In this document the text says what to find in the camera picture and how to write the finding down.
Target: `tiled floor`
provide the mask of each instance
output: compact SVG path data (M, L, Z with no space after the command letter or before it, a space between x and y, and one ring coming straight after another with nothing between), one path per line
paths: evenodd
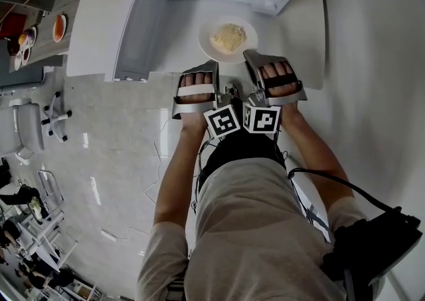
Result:
M140 252L148 236L130 230L128 241L113 242L101 235L99 227L122 238L127 238L128 227L149 232L159 189L156 183L145 191L157 181L159 159L153 139L156 137L161 155L162 177L181 129L180 121L169 120L178 74L156 74L140 84L105 83L99 75L68 78L64 71L57 68L42 87L14 98L30 96L44 106L54 92L63 89L65 110L73 112L65 121L69 140L62 144L44 136L45 151L36 155L30 166L20 165L12 157L12 172L15 180L26 179L32 186L39 186L37 170L55 174L64 195L61 227L79 242L69 258L70 266L106 294L133 298ZM0 108L7 107L8 98L0 102ZM203 163L212 150L204 151ZM190 247L194 230L195 216L190 211Z

